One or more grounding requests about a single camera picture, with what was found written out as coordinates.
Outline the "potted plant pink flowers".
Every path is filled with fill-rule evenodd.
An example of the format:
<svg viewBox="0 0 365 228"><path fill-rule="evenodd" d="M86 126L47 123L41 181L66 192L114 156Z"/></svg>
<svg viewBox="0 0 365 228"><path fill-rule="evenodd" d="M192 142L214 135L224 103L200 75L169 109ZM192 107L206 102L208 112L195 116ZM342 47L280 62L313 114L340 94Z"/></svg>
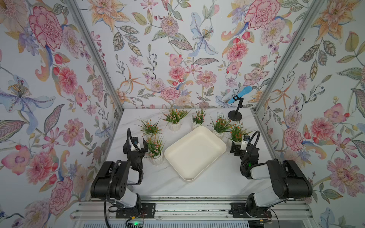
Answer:
<svg viewBox="0 0 365 228"><path fill-rule="evenodd" d="M148 146L148 158L150 162L155 165L159 166L163 163L163 137L159 135L154 135L147 140Z"/></svg>

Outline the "potted plant red flowers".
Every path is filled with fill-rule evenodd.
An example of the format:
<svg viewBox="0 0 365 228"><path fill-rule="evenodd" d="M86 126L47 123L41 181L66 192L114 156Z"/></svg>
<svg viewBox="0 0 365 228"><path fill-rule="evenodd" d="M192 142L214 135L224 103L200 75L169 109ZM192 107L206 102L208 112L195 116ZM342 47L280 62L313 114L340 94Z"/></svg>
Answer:
<svg viewBox="0 0 365 228"><path fill-rule="evenodd" d="M213 133L223 140L225 133L230 131L231 120L220 112L217 114L216 119L211 118L211 126L213 127Z"/></svg>
<svg viewBox="0 0 365 228"><path fill-rule="evenodd" d="M243 126L243 123L241 121L235 122L230 127L230 134L228 145L232 146L234 145L240 145L244 139L244 136L248 135L249 132L247 129Z"/></svg>

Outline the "cream storage tray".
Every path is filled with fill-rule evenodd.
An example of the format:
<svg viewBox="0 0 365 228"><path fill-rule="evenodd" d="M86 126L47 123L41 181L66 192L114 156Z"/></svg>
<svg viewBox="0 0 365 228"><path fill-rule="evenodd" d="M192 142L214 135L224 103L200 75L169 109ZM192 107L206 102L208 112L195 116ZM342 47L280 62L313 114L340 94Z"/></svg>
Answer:
<svg viewBox="0 0 365 228"><path fill-rule="evenodd" d="M164 151L166 160L185 181L193 181L226 151L226 143L199 126Z"/></svg>

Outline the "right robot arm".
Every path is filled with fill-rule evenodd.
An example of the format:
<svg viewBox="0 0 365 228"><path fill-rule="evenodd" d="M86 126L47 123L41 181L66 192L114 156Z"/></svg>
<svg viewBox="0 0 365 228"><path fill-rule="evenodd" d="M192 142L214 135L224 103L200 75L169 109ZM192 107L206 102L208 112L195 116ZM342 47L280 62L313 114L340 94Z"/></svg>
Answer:
<svg viewBox="0 0 365 228"><path fill-rule="evenodd" d="M312 196L312 185L294 161L274 159L259 163L259 148L245 141L240 144L232 142L231 153L241 159L242 176L248 180L271 182L266 189L248 196L242 210L249 216L257 217L290 198L301 199Z"/></svg>

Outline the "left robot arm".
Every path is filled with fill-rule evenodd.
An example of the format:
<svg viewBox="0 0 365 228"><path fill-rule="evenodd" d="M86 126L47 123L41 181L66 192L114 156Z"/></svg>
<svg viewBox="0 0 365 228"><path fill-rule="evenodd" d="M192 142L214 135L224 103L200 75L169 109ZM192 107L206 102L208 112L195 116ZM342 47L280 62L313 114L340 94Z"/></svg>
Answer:
<svg viewBox="0 0 365 228"><path fill-rule="evenodd" d="M92 198L104 200L118 209L139 210L142 208L140 196L127 186L142 183L143 158L148 151L148 146L145 140L143 140L143 146L136 137L133 138L133 141L128 140L123 146L123 152L127 155L126 161L103 163L91 185Z"/></svg>

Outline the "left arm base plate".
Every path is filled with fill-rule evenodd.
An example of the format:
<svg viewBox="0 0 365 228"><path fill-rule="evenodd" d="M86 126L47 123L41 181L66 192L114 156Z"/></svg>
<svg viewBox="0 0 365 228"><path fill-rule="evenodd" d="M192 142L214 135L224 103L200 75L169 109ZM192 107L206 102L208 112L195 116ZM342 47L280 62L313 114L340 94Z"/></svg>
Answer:
<svg viewBox="0 0 365 228"><path fill-rule="evenodd" d="M129 219L132 217L153 219L155 217L155 212L155 203L141 203L133 208L118 209L116 212L116 219Z"/></svg>

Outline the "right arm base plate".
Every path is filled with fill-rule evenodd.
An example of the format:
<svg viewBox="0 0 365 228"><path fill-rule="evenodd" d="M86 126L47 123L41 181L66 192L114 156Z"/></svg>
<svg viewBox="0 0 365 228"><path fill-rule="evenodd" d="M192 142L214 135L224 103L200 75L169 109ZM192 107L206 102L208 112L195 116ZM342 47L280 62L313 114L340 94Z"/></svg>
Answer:
<svg viewBox="0 0 365 228"><path fill-rule="evenodd" d="M269 208L258 207L255 204L246 205L246 202L231 203L229 214L235 219L267 219L272 218Z"/></svg>

